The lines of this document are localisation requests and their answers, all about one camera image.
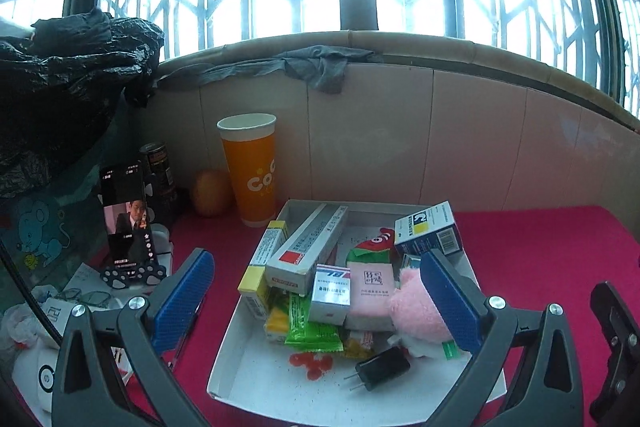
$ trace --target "green snack packet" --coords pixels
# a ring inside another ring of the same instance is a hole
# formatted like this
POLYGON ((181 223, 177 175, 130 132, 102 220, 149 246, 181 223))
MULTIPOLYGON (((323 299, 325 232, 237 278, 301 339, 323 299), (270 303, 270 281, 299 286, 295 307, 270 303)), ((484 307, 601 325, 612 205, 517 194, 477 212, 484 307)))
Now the green snack packet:
POLYGON ((395 232, 380 229, 380 235, 363 241, 347 254, 347 263, 391 263, 391 249, 394 247, 395 232))
POLYGON ((300 351, 331 353, 342 351, 338 328, 331 324, 309 322, 311 296, 291 294, 289 298, 289 334, 284 343, 300 351))

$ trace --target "orange paper cup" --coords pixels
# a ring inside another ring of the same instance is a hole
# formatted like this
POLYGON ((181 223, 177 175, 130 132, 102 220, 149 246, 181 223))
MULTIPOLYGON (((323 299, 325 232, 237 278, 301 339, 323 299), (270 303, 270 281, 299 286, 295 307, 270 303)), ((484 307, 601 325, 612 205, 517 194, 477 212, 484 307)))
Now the orange paper cup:
POLYGON ((276 214, 276 117, 266 113, 223 118, 218 129, 242 222, 264 227, 276 214))

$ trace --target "white medicine box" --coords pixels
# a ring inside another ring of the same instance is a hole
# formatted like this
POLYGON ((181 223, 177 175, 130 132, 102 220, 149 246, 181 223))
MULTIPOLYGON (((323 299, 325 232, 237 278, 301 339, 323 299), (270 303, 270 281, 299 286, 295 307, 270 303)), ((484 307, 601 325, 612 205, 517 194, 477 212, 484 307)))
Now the white medicine box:
POLYGON ((341 326, 349 312, 351 272, 349 268, 319 264, 309 306, 309 321, 341 326))

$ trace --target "toothpaste box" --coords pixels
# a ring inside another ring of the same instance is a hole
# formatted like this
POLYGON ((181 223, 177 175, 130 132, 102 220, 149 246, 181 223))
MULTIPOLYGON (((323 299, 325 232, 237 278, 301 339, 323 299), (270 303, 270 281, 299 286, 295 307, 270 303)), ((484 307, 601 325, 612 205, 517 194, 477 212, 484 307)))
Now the toothpaste box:
POLYGON ((278 248, 284 245, 288 235, 285 221, 271 221, 238 285, 238 291, 244 297, 242 300, 258 320, 265 321, 269 315, 269 287, 264 277, 264 266, 278 248))
POLYGON ((351 302, 349 268, 319 264, 309 305, 309 321, 341 326, 351 302))
POLYGON ((318 263, 326 263, 347 222, 347 206, 320 204, 267 261, 269 286, 305 296, 318 263))
POLYGON ((437 248, 444 255, 462 251, 462 240, 449 201, 396 221, 396 250, 420 255, 437 248))

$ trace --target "black clamp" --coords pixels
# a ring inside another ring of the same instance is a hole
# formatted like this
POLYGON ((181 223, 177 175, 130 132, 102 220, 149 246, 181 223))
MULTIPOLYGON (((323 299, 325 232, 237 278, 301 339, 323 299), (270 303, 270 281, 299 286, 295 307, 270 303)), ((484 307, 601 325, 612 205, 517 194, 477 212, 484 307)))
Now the black clamp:
POLYGON ((539 312, 511 308, 499 296, 487 298, 438 250, 423 254, 420 276, 438 309, 455 304, 457 311, 446 314, 449 321, 443 318, 452 333, 463 333, 461 342, 472 352, 424 427, 471 426, 512 347, 523 347, 516 374, 499 411, 485 427, 582 427, 582 380, 560 305, 549 304, 539 312), (439 304, 439 299, 448 302, 439 304))
POLYGON ((591 292, 591 311, 611 350, 607 377, 589 413, 599 427, 640 425, 640 331, 638 324, 609 282, 591 292))
POLYGON ((53 380, 52 425, 208 427, 159 358, 154 343, 158 336, 164 337, 165 344, 171 337, 175 342, 165 347, 175 347, 209 288, 213 270, 212 254, 196 248, 151 295, 133 297, 121 310, 92 313, 84 305, 74 307, 66 324, 53 380), (184 320, 169 324, 168 331, 160 318, 171 314, 184 320), (125 349, 157 418, 129 399, 111 347, 125 349))

